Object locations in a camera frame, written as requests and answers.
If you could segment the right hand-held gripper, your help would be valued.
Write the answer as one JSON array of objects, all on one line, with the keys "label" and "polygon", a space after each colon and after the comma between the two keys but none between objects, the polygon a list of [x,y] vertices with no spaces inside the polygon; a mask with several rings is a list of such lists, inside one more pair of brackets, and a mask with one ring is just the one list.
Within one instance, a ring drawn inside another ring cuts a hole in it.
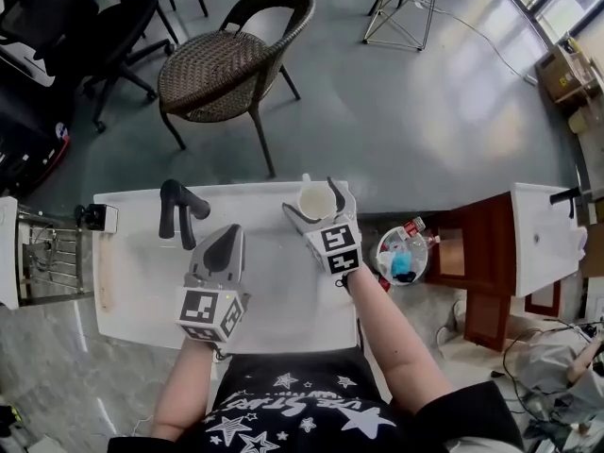
[{"label": "right hand-held gripper", "polygon": [[361,265],[361,233],[357,221],[357,202],[341,180],[327,177],[336,199],[334,217],[317,220],[306,217],[298,208],[283,203],[282,210],[326,274],[345,275]]}]

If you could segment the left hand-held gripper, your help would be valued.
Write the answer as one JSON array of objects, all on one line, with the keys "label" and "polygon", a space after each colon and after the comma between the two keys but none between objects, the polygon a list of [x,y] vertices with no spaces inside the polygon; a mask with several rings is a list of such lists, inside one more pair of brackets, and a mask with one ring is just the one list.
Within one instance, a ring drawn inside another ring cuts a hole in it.
[{"label": "left hand-held gripper", "polygon": [[223,226],[194,249],[184,285],[176,290],[176,325],[188,340],[204,343],[218,355],[228,345],[247,311],[250,294],[201,277],[241,280],[245,235],[238,224]]}]

